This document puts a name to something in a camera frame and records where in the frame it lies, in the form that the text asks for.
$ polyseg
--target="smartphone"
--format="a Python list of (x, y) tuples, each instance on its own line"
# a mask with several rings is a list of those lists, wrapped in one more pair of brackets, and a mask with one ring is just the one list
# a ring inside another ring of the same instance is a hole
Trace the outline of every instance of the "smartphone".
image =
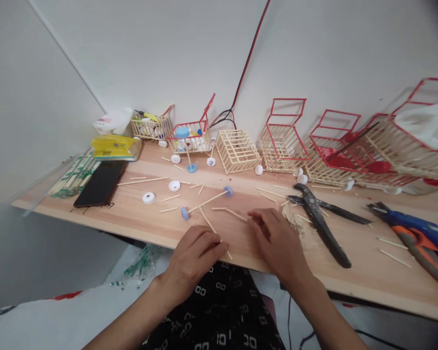
[(101, 162), (73, 206), (82, 208), (108, 205), (126, 168), (127, 162), (124, 160)]

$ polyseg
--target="wooden table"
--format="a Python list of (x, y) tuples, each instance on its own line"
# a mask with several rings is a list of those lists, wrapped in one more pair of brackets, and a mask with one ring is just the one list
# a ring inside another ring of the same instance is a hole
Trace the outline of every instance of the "wooden table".
[[(169, 179), (153, 182), (119, 186), (113, 197), (111, 207), (73, 208), (76, 197), (55, 199), (46, 197), (34, 209), (35, 212), (62, 220), (122, 236), (143, 240), (157, 245), (175, 248), (182, 235), (191, 225), (206, 225), (199, 210), (190, 214), (185, 221), (180, 210), (160, 213), (173, 207), (194, 208), (198, 204), (222, 192), (225, 186), (231, 186), (235, 194), (232, 198), (221, 196), (204, 206), (206, 216), (222, 239), (230, 243), (232, 263), (262, 272), (270, 272), (262, 260), (256, 241), (247, 224), (225, 211), (212, 211), (212, 207), (227, 207), (246, 217), (253, 208), (275, 207), (281, 210), (283, 198), (269, 194), (277, 204), (258, 195), (255, 187), (279, 194), (297, 194), (292, 189), (295, 178), (290, 174), (264, 173), (256, 176), (253, 170), (226, 175), (218, 159), (215, 167), (206, 166), (206, 154), (192, 155), (192, 161), (198, 171), (189, 174), (161, 159), (170, 158), (170, 150), (153, 143), (145, 143), (138, 162), (130, 163), (121, 182), (130, 181), (130, 177), (148, 178), (169, 176)], [(186, 158), (179, 164), (186, 168)], [(188, 181), (192, 184), (204, 183), (205, 187), (198, 196), (199, 187), (182, 184), (178, 192), (170, 192), (171, 180)], [(48, 178), (15, 200), (15, 207), (29, 209), (32, 203), (42, 196), (43, 189), (55, 182)], [(288, 187), (288, 190), (272, 185)], [(154, 192), (156, 201), (146, 205), (141, 200), (146, 192)], [(406, 194), (390, 196), (378, 190), (354, 188), (350, 192), (313, 188), (315, 195), (328, 203), (341, 206), (355, 214), (373, 220), (373, 228), (356, 224), (335, 214), (325, 217), (335, 238), (344, 248), (352, 262), (351, 269), (343, 269), (329, 253), (319, 235), (310, 227), (305, 227), (305, 255), (313, 273), (331, 291), (373, 301), (379, 304), (423, 315), (438, 320), (438, 283), (416, 262), (407, 250), (388, 245), (377, 237), (401, 243), (395, 233), (382, 221), (372, 215), (365, 204), (383, 201), (393, 210), (416, 215), (438, 224), (438, 193), (428, 197), (414, 197)], [(162, 202), (162, 199), (181, 194), (180, 197)], [(292, 208), (304, 216), (300, 206)], [(379, 252), (383, 249), (410, 264), (408, 268)], [(227, 255), (222, 257), (229, 261)]]

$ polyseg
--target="forearm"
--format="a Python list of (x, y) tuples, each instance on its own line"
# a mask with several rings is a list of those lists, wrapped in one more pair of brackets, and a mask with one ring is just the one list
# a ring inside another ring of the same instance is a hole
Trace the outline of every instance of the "forearm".
[(169, 314), (171, 308), (163, 304), (155, 279), (148, 289), (107, 326), (84, 350), (137, 349), (154, 328)]
[(316, 277), (308, 277), (305, 283), (291, 283), (288, 290), (313, 326), (321, 348), (367, 349), (363, 340), (336, 309), (324, 285)]

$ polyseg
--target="person's left hand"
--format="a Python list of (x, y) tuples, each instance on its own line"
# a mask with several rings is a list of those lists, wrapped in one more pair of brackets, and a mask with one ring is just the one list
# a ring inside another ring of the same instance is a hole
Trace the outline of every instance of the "person's left hand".
[(171, 310), (193, 293), (201, 278), (229, 249), (208, 226), (192, 226), (180, 240), (169, 267), (154, 279), (158, 293)]

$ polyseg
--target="plastic bag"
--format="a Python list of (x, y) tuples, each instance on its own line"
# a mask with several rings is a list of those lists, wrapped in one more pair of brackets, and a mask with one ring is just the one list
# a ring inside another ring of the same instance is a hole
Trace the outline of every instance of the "plastic bag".
[(400, 113), (394, 122), (429, 147), (438, 150), (438, 104)]

